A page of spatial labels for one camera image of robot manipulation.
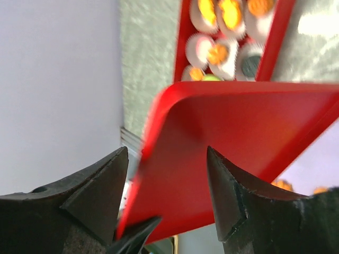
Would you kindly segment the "orange fish cookie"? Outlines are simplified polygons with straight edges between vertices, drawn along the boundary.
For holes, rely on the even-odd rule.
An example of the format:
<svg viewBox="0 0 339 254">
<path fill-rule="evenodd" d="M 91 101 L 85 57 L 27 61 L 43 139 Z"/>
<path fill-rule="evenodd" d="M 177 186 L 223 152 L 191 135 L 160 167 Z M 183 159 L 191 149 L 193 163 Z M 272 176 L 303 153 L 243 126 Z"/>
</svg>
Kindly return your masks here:
<svg viewBox="0 0 339 254">
<path fill-rule="evenodd" d="M 242 12 L 239 1 L 222 0 L 219 2 L 222 11 L 222 18 L 227 28 L 235 30 L 242 21 Z"/>
<path fill-rule="evenodd" d="M 213 0 L 198 0 L 198 8 L 202 18 L 209 24 L 216 24 L 215 4 Z"/>
</svg>

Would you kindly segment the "swirl cookie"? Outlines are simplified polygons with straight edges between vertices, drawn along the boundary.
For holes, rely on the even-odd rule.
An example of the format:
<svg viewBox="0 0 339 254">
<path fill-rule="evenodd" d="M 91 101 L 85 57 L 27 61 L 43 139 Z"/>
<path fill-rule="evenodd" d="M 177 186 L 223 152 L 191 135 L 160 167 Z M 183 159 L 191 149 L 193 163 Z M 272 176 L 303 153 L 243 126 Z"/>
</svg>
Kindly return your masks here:
<svg viewBox="0 0 339 254">
<path fill-rule="evenodd" d="M 204 78 L 204 72 L 200 68 L 192 67 L 189 71 L 189 75 L 192 81 L 202 81 Z"/>
<path fill-rule="evenodd" d="M 248 0 L 247 7 L 254 16 L 266 15 L 274 6 L 274 0 Z"/>
<path fill-rule="evenodd" d="M 222 44 L 215 44 L 208 50 L 207 60 L 212 65 L 220 65 L 228 58 L 228 48 Z"/>
</svg>

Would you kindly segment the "green round cookie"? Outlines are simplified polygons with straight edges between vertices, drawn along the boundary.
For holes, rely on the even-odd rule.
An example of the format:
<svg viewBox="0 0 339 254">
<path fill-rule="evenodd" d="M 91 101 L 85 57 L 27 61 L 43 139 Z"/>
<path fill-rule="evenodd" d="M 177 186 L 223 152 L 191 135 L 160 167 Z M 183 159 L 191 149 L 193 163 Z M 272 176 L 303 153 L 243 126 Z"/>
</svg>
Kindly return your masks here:
<svg viewBox="0 0 339 254">
<path fill-rule="evenodd" d="M 221 79 L 213 74 L 206 74 L 202 81 L 221 81 Z"/>
</svg>

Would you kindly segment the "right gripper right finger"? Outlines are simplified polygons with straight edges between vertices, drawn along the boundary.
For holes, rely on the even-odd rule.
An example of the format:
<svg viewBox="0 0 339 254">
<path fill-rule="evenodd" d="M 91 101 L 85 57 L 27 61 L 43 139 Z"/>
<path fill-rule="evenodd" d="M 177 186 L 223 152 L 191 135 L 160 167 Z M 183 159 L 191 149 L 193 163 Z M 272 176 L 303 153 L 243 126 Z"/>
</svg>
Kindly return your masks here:
<svg viewBox="0 0 339 254">
<path fill-rule="evenodd" d="M 212 147 L 207 172 L 225 253 L 338 253 L 338 188 L 304 196 L 237 167 Z"/>
</svg>

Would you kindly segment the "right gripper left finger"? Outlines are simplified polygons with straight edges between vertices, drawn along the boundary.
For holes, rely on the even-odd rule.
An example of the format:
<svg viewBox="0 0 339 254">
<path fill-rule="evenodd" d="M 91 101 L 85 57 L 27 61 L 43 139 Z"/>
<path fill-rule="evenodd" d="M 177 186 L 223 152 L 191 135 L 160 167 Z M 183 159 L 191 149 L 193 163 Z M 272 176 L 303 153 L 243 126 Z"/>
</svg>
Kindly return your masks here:
<svg viewBox="0 0 339 254">
<path fill-rule="evenodd" d="M 106 253 L 127 169 L 121 147 L 56 182 L 1 196 L 1 253 Z"/>
</svg>

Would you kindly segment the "lilac plastic tray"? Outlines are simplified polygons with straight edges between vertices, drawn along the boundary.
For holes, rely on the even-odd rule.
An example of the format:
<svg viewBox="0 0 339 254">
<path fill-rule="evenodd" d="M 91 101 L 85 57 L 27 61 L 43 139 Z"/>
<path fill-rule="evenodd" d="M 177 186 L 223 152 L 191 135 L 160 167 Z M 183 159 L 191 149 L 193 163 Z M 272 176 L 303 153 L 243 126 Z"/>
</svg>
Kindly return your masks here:
<svg viewBox="0 0 339 254">
<path fill-rule="evenodd" d="M 277 182 L 295 193 L 312 195 L 318 188 L 338 186 L 338 121 L 332 124 L 292 164 Z"/>
</svg>

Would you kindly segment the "red box lid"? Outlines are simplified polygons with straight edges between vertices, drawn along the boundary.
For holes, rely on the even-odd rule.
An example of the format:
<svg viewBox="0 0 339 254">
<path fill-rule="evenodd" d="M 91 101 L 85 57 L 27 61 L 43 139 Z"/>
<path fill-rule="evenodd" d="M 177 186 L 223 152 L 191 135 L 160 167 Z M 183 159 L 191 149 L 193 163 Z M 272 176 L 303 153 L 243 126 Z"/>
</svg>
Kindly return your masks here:
<svg viewBox="0 0 339 254">
<path fill-rule="evenodd" d="M 154 216 L 154 242 L 214 222 L 207 148 L 271 182 L 338 118 L 338 85 L 180 81 L 159 93 L 117 237 Z"/>
</svg>

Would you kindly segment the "red cookie box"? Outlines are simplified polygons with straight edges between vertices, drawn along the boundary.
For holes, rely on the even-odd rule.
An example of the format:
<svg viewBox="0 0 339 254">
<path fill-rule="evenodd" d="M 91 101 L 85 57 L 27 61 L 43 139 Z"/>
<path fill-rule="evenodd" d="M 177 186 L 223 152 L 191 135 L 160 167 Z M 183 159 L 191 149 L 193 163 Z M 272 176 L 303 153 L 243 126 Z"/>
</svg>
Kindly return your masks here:
<svg viewBox="0 0 339 254">
<path fill-rule="evenodd" d="M 189 64 L 185 56 L 185 44 L 189 36 L 197 32 L 197 29 L 190 21 L 189 10 L 191 3 L 191 1 L 181 2 L 181 13 L 177 26 L 178 35 L 173 82 L 181 80 L 183 70 Z M 271 79 L 295 3 L 295 1 L 276 2 L 271 29 L 268 39 L 265 40 L 264 53 L 255 80 L 269 81 Z"/>
</svg>

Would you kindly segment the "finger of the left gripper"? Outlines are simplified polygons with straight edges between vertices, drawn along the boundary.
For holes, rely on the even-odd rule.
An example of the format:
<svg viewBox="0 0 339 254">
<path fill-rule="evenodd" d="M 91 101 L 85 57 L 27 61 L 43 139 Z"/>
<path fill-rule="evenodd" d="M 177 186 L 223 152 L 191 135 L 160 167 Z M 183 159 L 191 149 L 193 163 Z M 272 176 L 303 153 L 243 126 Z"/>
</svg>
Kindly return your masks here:
<svg viewBox="0 0 339 254">
<path fill-rule="evenodd" d="M 159 225 L 161 220 L 161 216 L 155 216 L 128 227 L 123 236 L 119 240 L 113 241 L 113 243 L 107 248 L 107 253 L 140 253 L 148 237 Z"/>
</svg>

